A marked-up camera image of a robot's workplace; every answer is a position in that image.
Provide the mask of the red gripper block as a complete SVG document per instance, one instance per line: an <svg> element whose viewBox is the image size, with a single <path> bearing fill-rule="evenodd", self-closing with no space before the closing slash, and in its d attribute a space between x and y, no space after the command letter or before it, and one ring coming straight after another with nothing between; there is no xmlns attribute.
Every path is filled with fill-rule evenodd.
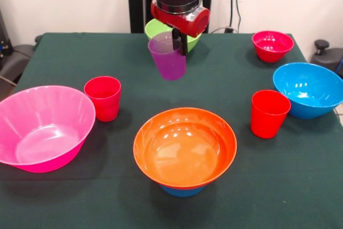
<svg viewBox="0 0 343 229"><path fill-rule="evenodd" d="M188 54L187 35L196 38L205 31L210 20L210 11L203 6L203 0L179 6L152 0L151 14L158 21L173 28L171 31L173 49L180 49L184 56Z"/></svg>

